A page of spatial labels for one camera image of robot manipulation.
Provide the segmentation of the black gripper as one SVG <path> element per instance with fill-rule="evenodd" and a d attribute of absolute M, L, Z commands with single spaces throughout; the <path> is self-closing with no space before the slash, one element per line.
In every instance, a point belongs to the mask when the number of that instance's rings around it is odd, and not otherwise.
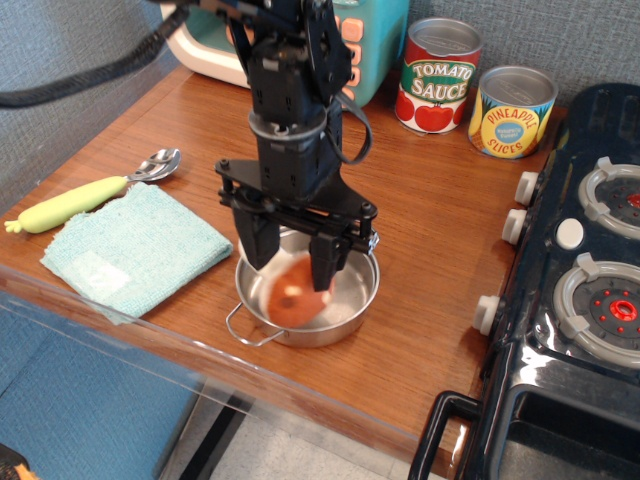
<path fill-rule="evenodd" d="M 255 131 L 256 160 L 223 159 L 221 203 L 233 211 L 247 262 L 264 268 L 277 253 L 281 225 L 301 231 L 310 241 L 315 291 L 330 288 L 350 250 L 371 253 L 379 242 L 372 227 L 373 203 L 341 177 L 349 162 L 342 151 L 343 129 L 328 126 L 304 134 Z"/>

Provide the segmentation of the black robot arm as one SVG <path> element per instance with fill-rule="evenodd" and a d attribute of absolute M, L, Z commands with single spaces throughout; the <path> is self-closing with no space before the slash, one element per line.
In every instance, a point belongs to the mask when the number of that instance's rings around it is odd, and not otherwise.
<path fill-rule="evenodd" d="M 347 164 L 368 155 L 365 131 L 352 159 L 342 150 L 342 114 L 362 123 L 364 112 L 344 93 L 351 51 L 341 39 L 330 1 L 172 1 L 185 21 L 194 9 L 209 11 L 230 28 L 252 97 L 249 126 L 255 160 L 222 159 L 222 204 L 233 211 L 247 261 L 259 270 L 280 246 L 286 226 L 310 238 L 315 290 L 328 289 L 353 250 L 369 253 L 378 241 L 376 207 L 341 176 Z"/>

